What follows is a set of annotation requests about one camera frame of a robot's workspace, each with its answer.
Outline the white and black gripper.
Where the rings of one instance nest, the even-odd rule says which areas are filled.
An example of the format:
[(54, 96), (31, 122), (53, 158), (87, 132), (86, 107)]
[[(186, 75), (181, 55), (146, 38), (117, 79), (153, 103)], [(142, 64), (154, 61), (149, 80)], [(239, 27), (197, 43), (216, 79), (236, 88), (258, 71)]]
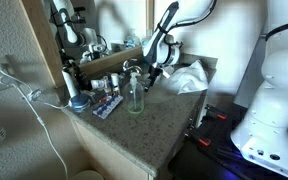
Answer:
[(153, 87), (156, 83), (158, 76), (164, 71), (164, 65), (159, 63), (153, 63), (149, 67), (149, 77), (145, 81), (144, 91), (148, 92), (150, 87)]

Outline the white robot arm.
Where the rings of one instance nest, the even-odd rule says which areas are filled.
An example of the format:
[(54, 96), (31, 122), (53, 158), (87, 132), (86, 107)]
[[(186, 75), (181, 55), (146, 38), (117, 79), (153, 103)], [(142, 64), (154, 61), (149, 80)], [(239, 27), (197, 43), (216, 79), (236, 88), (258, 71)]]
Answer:
[(170, 32), (175, 28), (196, 25), (205, 20), (216, 4), (217, 0), (176, 0), (167, 7), (142, 50), (144, 60), (149, 64), (145, 91), (154, 85), (165, 66), (174, 65), (179, 60), (183, 43), (173, 40)]

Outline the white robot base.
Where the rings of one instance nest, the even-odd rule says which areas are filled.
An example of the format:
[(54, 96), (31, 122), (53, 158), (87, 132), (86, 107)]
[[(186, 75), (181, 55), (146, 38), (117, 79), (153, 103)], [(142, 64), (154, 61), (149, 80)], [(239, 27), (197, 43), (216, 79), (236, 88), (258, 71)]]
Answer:
[(288, 178), (288, 0), (267, 8), (264, 81), (231, 140), (244, 159)]

